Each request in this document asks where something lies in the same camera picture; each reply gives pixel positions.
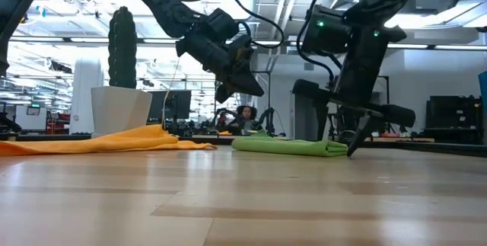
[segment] computer monitor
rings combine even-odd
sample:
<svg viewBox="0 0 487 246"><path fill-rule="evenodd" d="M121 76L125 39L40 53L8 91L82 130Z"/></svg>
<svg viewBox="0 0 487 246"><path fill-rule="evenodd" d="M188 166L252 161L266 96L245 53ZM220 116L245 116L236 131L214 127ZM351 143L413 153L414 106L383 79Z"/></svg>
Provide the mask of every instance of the computer monitor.
<svg viewBox="0 0 487 246"><path fill-rule="evenodd" d="M149 110L149 119L162 118L162 104L166 97L167 91L152 91L151 109ZM189 119L189 109L191 108L191 91L170 91L166 99L167 119L173 119L174 116L180 120Z"/></svg>

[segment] wooden table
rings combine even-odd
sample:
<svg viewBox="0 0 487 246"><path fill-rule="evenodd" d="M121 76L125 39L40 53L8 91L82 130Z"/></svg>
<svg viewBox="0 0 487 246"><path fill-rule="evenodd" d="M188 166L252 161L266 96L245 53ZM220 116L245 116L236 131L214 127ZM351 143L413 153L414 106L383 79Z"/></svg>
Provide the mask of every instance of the wooden table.
<svg viewBox="0 0 487 246"><path fill-rule="evenodd" d="M407 137L374 137L366 138L366 142L374 141L374 142L434 142L434 139L428 138L407 138Z"/></svg>
<svg viewBox="0 0 487 246"><path fill-rule="evenodd" d="M210 136L210 135L193 135L195 139L238 139L245 136ZM285 136L275 136L273 139L288 140Z"/></svg>
<svg viewBox="0 0 487 246"><path fill-rule="evenodd" d="M217 151L0 157L0 244L487 245L487 160Z"/></svg>

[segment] blue panel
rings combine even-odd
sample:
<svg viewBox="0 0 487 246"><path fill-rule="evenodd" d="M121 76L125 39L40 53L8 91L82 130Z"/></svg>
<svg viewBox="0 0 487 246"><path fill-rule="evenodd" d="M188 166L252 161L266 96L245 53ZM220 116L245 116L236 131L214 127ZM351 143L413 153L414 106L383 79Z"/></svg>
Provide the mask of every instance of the blue panel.
<svg viewBox="0 0 487 246"><path fill-rule="evenodd" d="M479 83L480 94L482 95L482 108L484 111L484 116L487 116L487 71L480 73Z"/></svg>

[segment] ceiling light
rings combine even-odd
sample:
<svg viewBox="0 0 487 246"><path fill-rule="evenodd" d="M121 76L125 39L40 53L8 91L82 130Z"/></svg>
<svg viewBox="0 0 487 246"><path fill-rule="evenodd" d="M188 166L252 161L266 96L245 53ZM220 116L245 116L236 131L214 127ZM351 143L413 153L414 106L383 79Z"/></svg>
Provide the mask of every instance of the ceiling light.
<svg viewBox="0 0 487 246"><path fill-rule="evenodd" d="M255 40L255 42L257 42L258 44L262 44L262 45L278 45L278 44L280 44L280 41L278 41L278 40Z"/></svg>
<svg viewBox="0 0 487 246"><path fill-rule="evenodd" d="M387 45L389 49L426 49L428 45L426 44L396 44L396 43L389 43Z"/></svg>
<svg viewBox="0 0 487 246"><path fill-rule="evenodd" d="M30 101L3 101L6 104L30 104Z"/></svg>
<svg viewBox="0 0 487 246"><path fill-rule="evenodd" d="M175 44L177 40L173 39L144 39L145 43Z"/></svg>
<svg viewBox="0 0 487 246"><path fill-rule="evenodd" d="M85 38L71 38L72 42L84 42L84 43L108 43L108 38L106 37L85 37Z"/></svg>
<svg viewBox="0 0 487 246"><path fill-rule="evenodd" d="M61 37L11 37L9 41L21 42L59 42L63 41Z"/></svg>
<svg viewBox="0 0 487 246"><path fill-rule="evenodd" d="M437 45L435 50L487 51L486 45Z"/></svg>
<svg viewBox="0 0 487 246"><path fill-rule="evenodd" d="M45 94L36 94L36 97L38 97L38 98L44 98L44 99L46 99L46 100L48 100L48 99L49 99L49 100L53 99L53 97L52 97L52 96L48 96L48 95L45 95Z"/></svg>
<svg viewBox="0 0 487 246"><path fill-rule="evenodd" d="M8 92L0 92L0 97L9 97L9 98L13 98L13 97L15 97L15 94L8 93Z"/></svg>

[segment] black robotic arm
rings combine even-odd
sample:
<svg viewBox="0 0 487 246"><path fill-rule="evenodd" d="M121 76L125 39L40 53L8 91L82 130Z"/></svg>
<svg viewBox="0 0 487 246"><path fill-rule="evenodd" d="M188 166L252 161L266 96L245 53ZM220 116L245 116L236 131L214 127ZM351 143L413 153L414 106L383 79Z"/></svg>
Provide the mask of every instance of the black robotic arm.
<svg viewBox="0 0 487 246"><path fill-rule="evenodd" d="M320 89L318 84L311 81L298 80L293 92L313 99L320 123L326 121L326 114L322 112L327 110L329 102L365 112L350 143L348 155L352 155L358 144L372 131L383 127L384 122L407 127L415 123L415 112L410 109L370 102L388 43L406 38L401 28L385 28L384 23L407 1L360 0L345 13L312 3L312 9L308 12L305 26L309 26L302 52L330 56L346 53L346 56L338 78L333 79L330 85L331 91ZM298 35L298 52L306 59L299 47L305 26Z"/></svg>
<svg viewBox="0 0 487 246"><path fill-rule="evenodd" d="M221 114L230 114L230 115L234 116L234 118L237 120L237 122L240 122L240 119L242 118L242 116L239 116L237 113L235 113L232 110L229 110L227 108L220 108L220 109L216 110L215 116L213 117L213 120L210 123L210 127L216 127L217 126L216 119Z"/></svg>
<svg viewBox="0 0 487 246"><path fill-rule="evenodd" d="M263 89L250 72L253 48L248 35L226 41L239 32L238 23L221 9L209 16L196 13L181 0L142 0L169 37L177 41L177 55L190 54L204 70L215 73L222 82L216 94L218 102L234 92L263 95ZM0 76L8 68L8 40L15 32L33 0L0 0Z"/></svg>
<svg viewBox="0 0 487 246"><path fill-rule="evenodd" d="M275 128L274 128L274 108L270 107L262 112L260 115L259 120L254 121L252 123L252 129L262 129L262 124L264 120L266 121L266 131L269 136L274 136Z"/></svg>

